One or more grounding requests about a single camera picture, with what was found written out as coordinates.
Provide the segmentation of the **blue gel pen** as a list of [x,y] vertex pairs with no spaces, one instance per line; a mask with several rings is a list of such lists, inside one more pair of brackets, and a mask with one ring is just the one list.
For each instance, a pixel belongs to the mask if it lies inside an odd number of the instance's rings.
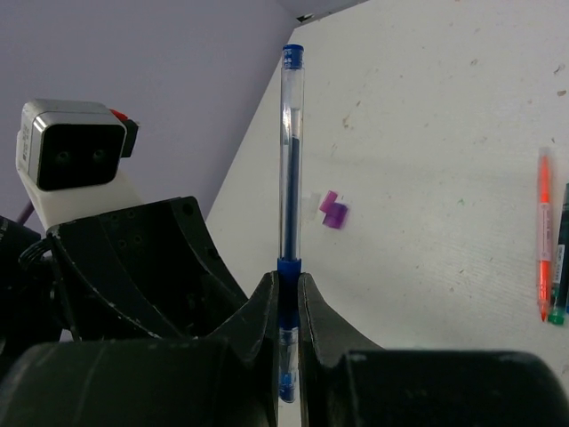
[[554,307],[557,311],[565,314],[568,296],[568,185],[565,185],[565,194],[560,217],[554,284],[557,290]]

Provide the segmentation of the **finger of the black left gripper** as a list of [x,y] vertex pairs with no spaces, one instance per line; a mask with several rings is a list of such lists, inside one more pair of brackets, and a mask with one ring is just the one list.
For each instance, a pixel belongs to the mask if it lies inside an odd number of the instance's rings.
[[46,239],[77,340],[206,336],[248,300],[194,197],[62,223]]

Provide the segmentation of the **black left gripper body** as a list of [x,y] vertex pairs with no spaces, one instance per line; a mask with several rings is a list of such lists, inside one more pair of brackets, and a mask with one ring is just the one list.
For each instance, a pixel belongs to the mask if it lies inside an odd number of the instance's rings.
[[29,348],[58,342],[72,330],[53,272],[47,241],[32,229],[1,219],[1,372]]

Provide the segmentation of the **green gel pen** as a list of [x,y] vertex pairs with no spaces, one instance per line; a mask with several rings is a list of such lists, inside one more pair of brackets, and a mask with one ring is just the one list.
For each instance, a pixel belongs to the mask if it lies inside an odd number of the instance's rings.
[[561,214],[559,236],[557,241],[557,258],[552,280],[550,311],[548,322],[555,326],[565,323],[568,298],[568,204]]

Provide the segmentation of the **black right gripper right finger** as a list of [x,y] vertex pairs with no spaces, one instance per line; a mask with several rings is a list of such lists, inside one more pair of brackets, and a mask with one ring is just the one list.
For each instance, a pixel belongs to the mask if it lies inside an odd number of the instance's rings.
[[511,350],[385,350],[298,284],[304,426],[566,426],[568,399],[538,357]]

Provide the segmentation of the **purple marker cap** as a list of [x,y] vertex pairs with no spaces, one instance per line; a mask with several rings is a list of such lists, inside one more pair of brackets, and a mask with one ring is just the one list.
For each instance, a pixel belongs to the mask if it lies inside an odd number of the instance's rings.
[[347,205],[333,202],[325,212],[323,224],[327,228],[341,230],[345,226],[348,214],[349,207]]

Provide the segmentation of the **blue ballpoint pen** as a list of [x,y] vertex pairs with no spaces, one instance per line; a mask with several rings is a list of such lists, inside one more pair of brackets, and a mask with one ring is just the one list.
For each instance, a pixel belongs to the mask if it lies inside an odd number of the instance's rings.
[[278,395],[293,403],[298,384],[298,282],[301,275],[301,173],[304,110],[304,48],[287,44],[281,56]]

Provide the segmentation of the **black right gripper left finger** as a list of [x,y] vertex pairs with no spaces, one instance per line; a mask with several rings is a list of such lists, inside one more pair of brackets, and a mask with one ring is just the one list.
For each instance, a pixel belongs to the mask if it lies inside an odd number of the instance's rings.
[[275,426],[279,279],[203,338],[45,343],[1,384],[4,426]]

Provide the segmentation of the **orange clear pen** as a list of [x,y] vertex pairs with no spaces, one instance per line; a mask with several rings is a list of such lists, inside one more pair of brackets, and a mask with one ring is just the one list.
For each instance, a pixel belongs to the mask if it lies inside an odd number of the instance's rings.
[[537,305],[541,321],[549,315],[549,301],[552,283],[552,197],[551,167],[547,148],[542,148],[538,156],[537,171]]

